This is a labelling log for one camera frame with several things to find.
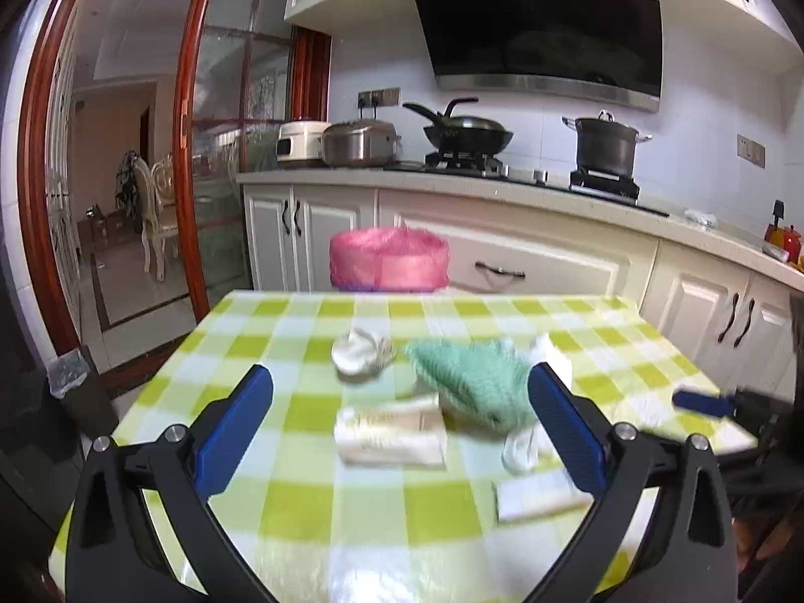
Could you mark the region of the white tissue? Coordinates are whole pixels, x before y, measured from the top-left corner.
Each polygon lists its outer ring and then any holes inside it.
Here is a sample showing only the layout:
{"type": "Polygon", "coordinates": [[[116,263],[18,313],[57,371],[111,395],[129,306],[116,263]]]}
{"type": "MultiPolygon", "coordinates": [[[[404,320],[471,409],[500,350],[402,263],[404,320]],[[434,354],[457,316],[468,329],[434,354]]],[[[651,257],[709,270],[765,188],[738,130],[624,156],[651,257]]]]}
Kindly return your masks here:
{"type": "Polygon", "coordinates": [[[530,474],[556,459],[556,449],[541,423],[510,433],[501,454],[504,468],[514,475],[530,474]]]}
{"type": "Polygon", "coordinates": [[[574,382],[574,370],[572,370],[571,359],[557,349],[553,344],[551,336],[542,334],[536,337],[529,350],[529,361],[532,365],[540,365],[546,363],[560,381],[567,387],[571,388],[574,382]]]}

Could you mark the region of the white paper cup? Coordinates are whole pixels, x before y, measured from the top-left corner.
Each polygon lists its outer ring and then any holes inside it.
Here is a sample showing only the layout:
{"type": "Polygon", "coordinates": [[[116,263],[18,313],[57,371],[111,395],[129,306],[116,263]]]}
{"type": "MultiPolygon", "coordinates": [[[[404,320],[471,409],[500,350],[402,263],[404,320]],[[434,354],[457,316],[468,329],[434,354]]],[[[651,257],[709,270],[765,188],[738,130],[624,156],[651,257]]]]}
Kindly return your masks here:
{"type": "Polygon", "coordinates": [[[387,336],[352,328],[331,346],[331,361],[341,377],[364,381],[375,377],[395,358],[395,344],[387,336]]]}

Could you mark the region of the white kitchen cabinets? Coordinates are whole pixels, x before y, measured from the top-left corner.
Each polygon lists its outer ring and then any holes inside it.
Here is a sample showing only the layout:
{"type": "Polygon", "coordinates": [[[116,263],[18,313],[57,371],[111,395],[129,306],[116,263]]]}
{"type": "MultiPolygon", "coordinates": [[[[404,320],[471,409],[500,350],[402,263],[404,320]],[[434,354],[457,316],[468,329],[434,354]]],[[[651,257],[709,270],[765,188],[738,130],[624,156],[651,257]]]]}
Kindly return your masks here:
{"type": "Polygon", "coordinates": [[[450,246],[474,294],[620,295],[718,386],[789,399],[797,269],[758,245],[655,209],[549,186],[396,170],[243,174],[259,290],[324,291],[340,232],[407,226],[450,246]]]}

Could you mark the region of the pink-lined trash bin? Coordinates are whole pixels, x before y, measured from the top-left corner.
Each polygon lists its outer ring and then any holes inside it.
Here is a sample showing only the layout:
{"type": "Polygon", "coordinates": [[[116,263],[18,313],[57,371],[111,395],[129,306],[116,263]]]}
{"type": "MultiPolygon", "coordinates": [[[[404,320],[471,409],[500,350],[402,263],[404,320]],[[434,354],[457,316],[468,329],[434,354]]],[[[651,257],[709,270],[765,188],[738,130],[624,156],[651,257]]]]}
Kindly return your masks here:
{"type": "Polygon", "coordinates": [[[450,284],[450,245],[427,229],[371,227],[330,240],[330,280],[341,291],[434,292],[450,284]]]}

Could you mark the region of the white folded napkin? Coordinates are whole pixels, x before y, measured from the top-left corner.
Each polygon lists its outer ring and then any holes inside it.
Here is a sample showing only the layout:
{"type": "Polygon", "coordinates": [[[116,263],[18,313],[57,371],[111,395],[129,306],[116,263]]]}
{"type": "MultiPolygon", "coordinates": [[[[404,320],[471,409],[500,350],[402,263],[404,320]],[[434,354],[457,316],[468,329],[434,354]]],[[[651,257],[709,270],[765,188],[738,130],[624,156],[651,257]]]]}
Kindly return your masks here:
{"type": "Polygon", "coordinates": [[[593,495],[576,487],[564,468],[504,480],[494,493],[499,523],[557,515],[593,502],[593,495]]]}

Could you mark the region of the green mesh foam net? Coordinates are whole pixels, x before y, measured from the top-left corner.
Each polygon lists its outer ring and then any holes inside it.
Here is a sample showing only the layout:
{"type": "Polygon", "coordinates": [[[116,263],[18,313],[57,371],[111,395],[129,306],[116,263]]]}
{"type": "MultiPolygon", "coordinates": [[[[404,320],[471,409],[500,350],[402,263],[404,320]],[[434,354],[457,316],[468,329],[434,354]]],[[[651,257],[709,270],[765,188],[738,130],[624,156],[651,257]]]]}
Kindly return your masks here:
{"type": "Polygon", "coordinates": [[[532,367],[508,340],[420,339],[406,344],[404,353],[420,381],[492,432],[509,434],[536,422],[528,395],[532,367]]]}

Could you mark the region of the beige paper packet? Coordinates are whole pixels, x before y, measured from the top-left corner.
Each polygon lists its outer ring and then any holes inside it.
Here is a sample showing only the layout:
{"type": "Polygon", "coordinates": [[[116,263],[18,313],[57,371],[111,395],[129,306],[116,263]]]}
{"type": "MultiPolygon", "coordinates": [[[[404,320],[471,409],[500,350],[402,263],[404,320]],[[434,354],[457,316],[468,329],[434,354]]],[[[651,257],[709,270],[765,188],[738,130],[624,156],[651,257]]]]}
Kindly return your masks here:
{"type": "Polygon", "coordinates": [[[437,393],[340,409],[333,437],[343,463],[443,470],[447,429],[437,393]]]}

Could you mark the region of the green checked tablecloth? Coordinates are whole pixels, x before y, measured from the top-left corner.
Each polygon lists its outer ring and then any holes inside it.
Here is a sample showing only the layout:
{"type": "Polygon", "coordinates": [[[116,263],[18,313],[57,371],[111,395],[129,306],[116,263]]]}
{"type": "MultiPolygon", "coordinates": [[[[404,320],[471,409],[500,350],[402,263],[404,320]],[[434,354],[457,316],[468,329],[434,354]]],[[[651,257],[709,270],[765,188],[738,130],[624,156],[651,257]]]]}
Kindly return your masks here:
{"type": "Polygon", "coordinates": [[[69,601],[732,601],[731,421],[619,297],[235,291],[94,440],[69,601]]]}

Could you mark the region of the gas stove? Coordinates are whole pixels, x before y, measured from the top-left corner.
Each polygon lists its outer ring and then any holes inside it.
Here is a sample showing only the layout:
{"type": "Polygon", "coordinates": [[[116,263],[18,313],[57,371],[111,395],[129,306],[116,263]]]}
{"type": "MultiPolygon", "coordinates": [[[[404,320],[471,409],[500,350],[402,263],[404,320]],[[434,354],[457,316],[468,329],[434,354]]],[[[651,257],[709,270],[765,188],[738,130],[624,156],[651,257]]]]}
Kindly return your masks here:
{"type": "Polygon", "coordinates": [[[628,196],[628,186],[635,186],[632,181],[620,181],[618,178],[597,177],[601,181],[603,188],[593,188],[590,174],[586,180],[575,184],[572,179],[576,176],[576,170],[570,174],[560,176],[551,174],[549,171],[523,167],[515,169],[508,163],[500,161],[492,155],[442,155],[439,153],[428,154],[423,161],[395,161],[381,167],[384,171],[398,171],[398,173],[430,174],[431,176],[448,176],[461,178],[474,178],[474,180],[486,180],[492,182],[503,182],[503,184],[515,184],[530,186],[530,188],[540,188],[551,192],[561,192],[576,194],[576,196],[588,197],[589,199],[601,200],[627,207],[627,209],[639,210],[651,215],[658,215],[661,218],[668,218],[669,213],[653,204],[641,203],[639,199],[628,196]]]}

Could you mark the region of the dark stock pot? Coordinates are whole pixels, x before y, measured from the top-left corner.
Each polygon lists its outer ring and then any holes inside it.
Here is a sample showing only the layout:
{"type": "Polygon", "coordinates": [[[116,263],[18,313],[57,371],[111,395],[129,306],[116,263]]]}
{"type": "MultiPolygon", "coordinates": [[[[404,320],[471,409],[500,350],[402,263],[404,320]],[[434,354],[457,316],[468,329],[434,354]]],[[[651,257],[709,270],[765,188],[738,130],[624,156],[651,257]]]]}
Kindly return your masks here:
{"type": "Polygon", "coordinates": [[[636,146],[653,139],[630,125],[617,123],[605,109],[597,117],[563,116],[561,121],[576,134],[576,166],[594,173],[631,178],[636,146]]]}

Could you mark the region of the white dining chair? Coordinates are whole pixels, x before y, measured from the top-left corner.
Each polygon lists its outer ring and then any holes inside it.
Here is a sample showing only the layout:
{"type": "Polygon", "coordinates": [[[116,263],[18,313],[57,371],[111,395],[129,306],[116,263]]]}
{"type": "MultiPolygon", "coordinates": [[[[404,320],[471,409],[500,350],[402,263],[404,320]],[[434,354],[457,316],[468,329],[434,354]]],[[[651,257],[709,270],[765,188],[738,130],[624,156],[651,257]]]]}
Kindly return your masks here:
{"type": "Polygon", "coordinates": [[[149,272],[155,263],[155,279],[165,280],[166,248],[178,237],[176,207],[159,203],[157,183],[147,163],[134,159],[134,176],[139,192],[139,212],[142,219],[140,241],[143,246],[144,271],[149,272]]]}

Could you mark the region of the black wok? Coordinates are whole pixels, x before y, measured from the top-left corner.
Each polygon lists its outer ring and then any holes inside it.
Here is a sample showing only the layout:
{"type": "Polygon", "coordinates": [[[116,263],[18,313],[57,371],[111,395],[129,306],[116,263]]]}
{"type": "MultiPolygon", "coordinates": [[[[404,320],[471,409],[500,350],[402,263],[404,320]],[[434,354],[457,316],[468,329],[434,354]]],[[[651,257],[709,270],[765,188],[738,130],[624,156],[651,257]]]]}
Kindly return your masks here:
{"type": "Polygon", "coordinates": [[[494,157],[506,148],[514,134],[503,124],[478,116],[454,116],[458,105],[478,104],[476,96],[454,98],[443,113],[431,111],[427,106],[405,102],[404,108],[429,121],[424,128],[432,146],[442,154],[482,154],[494,157]]]}

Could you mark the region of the white rice cooker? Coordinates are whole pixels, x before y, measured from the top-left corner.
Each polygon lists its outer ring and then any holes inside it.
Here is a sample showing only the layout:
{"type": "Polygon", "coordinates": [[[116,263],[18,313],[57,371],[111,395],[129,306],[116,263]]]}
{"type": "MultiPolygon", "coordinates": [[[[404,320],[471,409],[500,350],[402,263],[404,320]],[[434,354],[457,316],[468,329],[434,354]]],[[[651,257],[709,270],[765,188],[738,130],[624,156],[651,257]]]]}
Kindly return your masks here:
{"type": "Polygon", "coordinates": [[[324,166],[323,134],[326,121],[291,121],[278,129],[275,156],[279,167],[324,166]]]}

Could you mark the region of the silver rice cooker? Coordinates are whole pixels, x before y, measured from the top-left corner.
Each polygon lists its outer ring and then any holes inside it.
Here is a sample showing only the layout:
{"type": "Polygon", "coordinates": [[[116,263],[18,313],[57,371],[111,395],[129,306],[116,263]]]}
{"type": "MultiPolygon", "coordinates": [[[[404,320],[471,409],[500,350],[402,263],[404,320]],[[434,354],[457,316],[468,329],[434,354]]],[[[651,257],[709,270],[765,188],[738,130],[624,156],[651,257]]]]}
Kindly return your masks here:
{"type": "Polygon", "coordinates": [[[322,135],[323,161],[329,167],[381,167],[398,158],[400,136],[383,120],[331,124],[322,135]]]}

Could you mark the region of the black range hood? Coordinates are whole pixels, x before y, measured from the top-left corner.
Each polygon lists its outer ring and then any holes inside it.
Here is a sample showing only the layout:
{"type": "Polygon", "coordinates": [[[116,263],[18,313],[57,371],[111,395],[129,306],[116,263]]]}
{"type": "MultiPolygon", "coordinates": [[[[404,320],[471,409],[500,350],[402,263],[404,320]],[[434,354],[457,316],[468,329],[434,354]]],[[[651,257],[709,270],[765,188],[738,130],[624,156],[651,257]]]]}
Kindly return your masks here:
{"type": "Polygon", "coordinates": [[[591,99],[654,113],[660,0],[414,0],[436,83],[591,99]]]}

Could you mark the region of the wall power outlet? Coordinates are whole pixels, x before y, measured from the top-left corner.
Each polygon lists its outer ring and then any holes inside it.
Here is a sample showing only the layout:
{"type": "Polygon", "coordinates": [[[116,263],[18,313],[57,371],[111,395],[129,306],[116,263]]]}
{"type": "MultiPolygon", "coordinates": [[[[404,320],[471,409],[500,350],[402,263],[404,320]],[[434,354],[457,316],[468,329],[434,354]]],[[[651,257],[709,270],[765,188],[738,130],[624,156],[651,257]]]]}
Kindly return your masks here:
{"type": "Polygon", "coordinates": [[[379,90],[360,91],[357,96],[357,106],[360,111],[383,106],[398,106],[399,100],[399,87],[379,88],[379,90]]]}

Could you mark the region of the red wooden door frame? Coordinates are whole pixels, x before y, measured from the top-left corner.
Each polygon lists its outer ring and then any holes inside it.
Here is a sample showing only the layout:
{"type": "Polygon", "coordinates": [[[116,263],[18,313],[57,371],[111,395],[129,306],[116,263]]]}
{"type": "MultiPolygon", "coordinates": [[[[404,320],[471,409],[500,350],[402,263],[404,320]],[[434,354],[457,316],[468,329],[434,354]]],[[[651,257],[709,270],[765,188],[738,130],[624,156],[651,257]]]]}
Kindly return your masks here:
{"type": "MultiPolygon", "coordinates": [[[[193,216],[191,184],[191,95],[200,48],[202,22],[210,0],[191,0],[184,23],[177,86],[173,99],[172,150],[174,184],[178,194],[178,238],[188,276],[193,314],[203,319],[210,311],[200,262],[197,224],[193,216]]],[[[33,48],[22,95],[18,132],[19,219],[27,269],[46,338],[60,357],[79,346],[61,288],[50,240],[45,193],[46,112],[57,53],[65,27],[78,0],[50,0],[33,48]]],[[[310,30],[296,30],[291,39],[290,113],[294,117],[327,115],[329,95],[330,37],[310,30]]]]}

